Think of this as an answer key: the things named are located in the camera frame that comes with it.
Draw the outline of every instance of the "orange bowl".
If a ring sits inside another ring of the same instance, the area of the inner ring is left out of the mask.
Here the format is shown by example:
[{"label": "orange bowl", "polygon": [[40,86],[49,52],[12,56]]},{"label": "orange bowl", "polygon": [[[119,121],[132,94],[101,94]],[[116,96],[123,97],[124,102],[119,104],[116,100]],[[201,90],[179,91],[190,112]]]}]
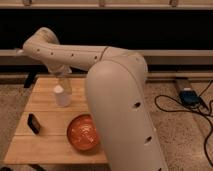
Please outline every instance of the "orange bowl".
[{"label": "orange bowl", "polygon": [[91,150],[100,139],[90,115],[80,115],[73,119],[67,128],[67,138],[74,148]]}]

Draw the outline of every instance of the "black phone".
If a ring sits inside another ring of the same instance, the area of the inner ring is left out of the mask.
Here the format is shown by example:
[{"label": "black phone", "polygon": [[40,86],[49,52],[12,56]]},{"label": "black phone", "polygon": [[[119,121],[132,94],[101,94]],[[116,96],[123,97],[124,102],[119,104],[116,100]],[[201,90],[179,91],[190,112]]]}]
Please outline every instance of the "black phone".
[{"label": "black phone", "polygon": [[33,113],[29,114],[27,125],[30,127],[34,134],[39,134],[41,125]]}]

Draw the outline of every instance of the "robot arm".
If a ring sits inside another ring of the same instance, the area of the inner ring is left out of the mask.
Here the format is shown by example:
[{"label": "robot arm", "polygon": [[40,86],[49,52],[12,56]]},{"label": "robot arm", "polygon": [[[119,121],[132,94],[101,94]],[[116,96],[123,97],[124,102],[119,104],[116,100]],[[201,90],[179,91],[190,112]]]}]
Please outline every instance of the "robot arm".
[{"label": "robot arm", "polygon": [[55,34],[48,28],[39,29],[23,46],[26,54],[42,61],[54,75],[69,73],[69,66],[88,71],[100,61],[106,46],[59,45]]},{"label": "robot arm", "polygon": [[59,45],[41,28],[23,46],[55,75],[69,66],[86,70],[86,97],[112,171],[167,171],[156,129],[145,103],[147,65],[130,50],[106,46]]}]

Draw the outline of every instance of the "tabletop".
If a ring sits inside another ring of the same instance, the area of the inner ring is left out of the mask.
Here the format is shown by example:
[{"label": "tabletop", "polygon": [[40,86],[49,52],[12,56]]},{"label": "tabletop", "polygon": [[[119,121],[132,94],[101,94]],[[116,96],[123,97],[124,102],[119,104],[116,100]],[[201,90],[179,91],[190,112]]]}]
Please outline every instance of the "tabletop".
[{"label": "tabletop", "polygon": [[[19,121],[5,164],[105,164],[107,159],[99,145],[92,151],[79,152],[68,142],[69,123],[81,114],[88,114],[84,78],[70,78],[72,94],[68,107],[57,106],[53,88],[57,78],[38,78]],[[41,124],[39,135],[27,125],[29,113]]]}]

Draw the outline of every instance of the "cable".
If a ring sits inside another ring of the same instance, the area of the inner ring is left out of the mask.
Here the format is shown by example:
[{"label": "cable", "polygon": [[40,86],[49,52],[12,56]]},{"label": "cable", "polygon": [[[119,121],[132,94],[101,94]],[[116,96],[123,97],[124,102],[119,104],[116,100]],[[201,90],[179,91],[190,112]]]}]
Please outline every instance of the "cable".
[{"label": "cable", "polygon": [[[208,89],[209,87],[211,86],[211,84],[213,83],[213,80],[211,80],[209,82],[209,84],[207,85],[207,87],[201,91],[201,93],[199,94],[199,97],[201,97]],[[164,97],[164,98],[168,98],[174,102],[176,102],[177,104],[179,104],[181,107],[185,108],[185,110],[183,109],[178,109],[178,110],[169,110],[169,109],[165,109],[165,108],[162,108],[159,104],[158,104],[158,99],[161,98],[161,97]],[[155,105],[158,109],[160,109],[161,111],[163,112],[173,112],[173,113],[176,113],[176,112],[187,112],[187,113],[193,113],[193,114],[196,114],[196,115],[199,115],[201,117],[203,117],[209,124],[210,126],[210,131],[208,132],[207,136],[205,137],[204,139],[204,143],[203,143],[203,148],[204,148],[204,153],[205,153],[205,156],[209,162],[209,164],[213,167],[213,161],[211,160],[209,154],[208,154],[208,150],[207,150],[207,144],[208,144],[208,140],[209,138],[211,137],[211,135],[213,134],[213,123],[211,122],[211,120],[209,119],[210,118],[213,118],[213,115],[212,114],[212,104],[213,104],[213,99],[209,101],[209,111],[208,113],[204,113],[200,110],[200,105],[196,106],[196,107],[188,107],[188,106],[184,106],[181,102],[179,102],[178,100],[168,96],[168,95],[158,95],[155,97],[154,99],[155,101]]]},{"label": "cable", "polygon": [[212,85],[212,83],[213,83],[213,80],[211,80],[209,82],[209,84],[207,85],[207,87],[204,88],[204,90],[199,94],[199,97],[201,97],[209,89],[209,87]]}]

